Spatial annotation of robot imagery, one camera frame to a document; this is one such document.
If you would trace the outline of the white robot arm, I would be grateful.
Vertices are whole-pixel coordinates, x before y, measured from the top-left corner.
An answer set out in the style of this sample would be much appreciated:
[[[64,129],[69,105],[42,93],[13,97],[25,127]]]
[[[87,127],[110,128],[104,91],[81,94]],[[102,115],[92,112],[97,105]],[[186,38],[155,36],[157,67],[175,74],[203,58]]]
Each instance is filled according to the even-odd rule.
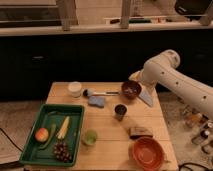
[[[161,84],[213,120],[213,87],[178,72],[179,65],[179,54],[171,49],[165,50],[148,59],[143,68],[132,73],[129,79],[139,81],[147,89]]]

